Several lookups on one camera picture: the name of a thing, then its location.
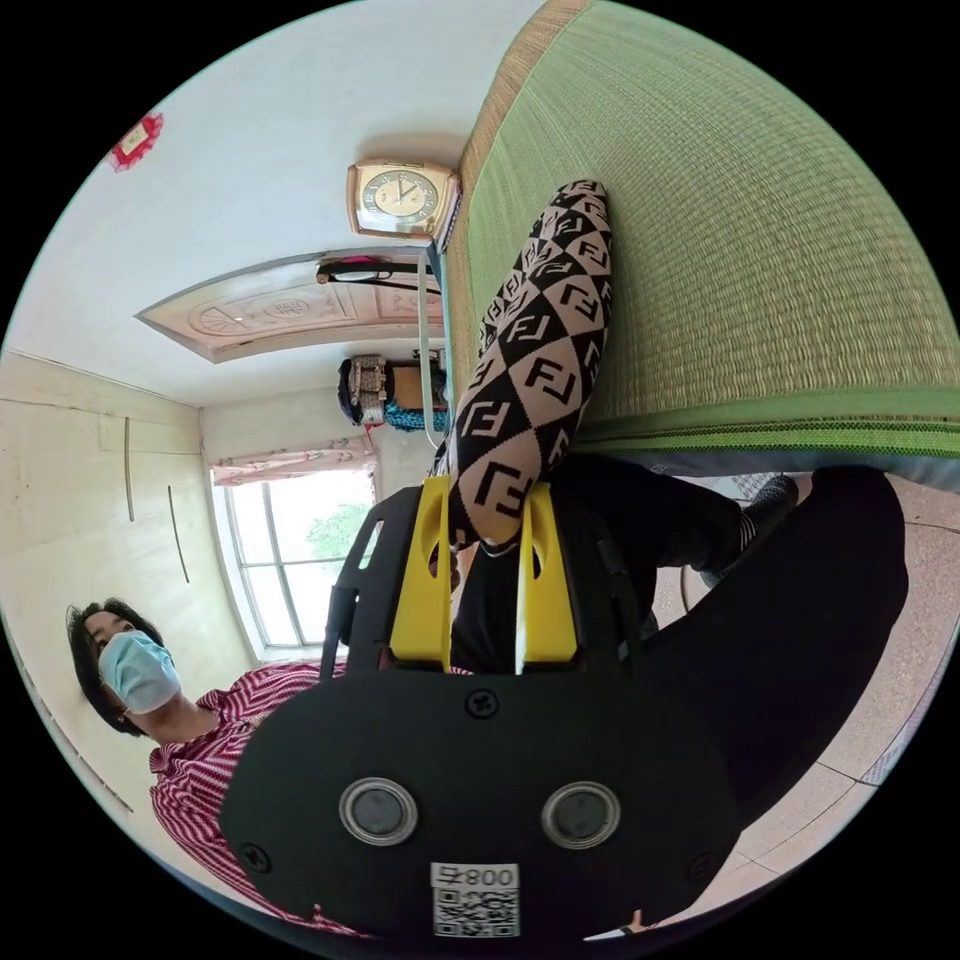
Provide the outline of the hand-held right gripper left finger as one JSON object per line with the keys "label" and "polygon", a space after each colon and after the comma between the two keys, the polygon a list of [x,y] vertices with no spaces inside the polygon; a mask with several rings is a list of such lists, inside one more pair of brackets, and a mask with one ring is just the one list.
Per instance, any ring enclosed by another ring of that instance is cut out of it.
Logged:
{"label": "hand-held right gripper left finger", "polygon": [[403,665],[448,672],[451,667],[450,478],[428,477],[413,517],[390,650]]}

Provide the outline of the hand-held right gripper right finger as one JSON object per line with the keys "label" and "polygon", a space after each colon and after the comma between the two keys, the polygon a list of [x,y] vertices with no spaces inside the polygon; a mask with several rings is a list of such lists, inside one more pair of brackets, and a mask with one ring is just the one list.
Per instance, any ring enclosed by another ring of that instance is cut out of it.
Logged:
{"label": "hand-held right gripper right finger", "polygon": [[518,549],[515,667],[567,668],[578,642],[551,492],[535,488],[522,514]]}

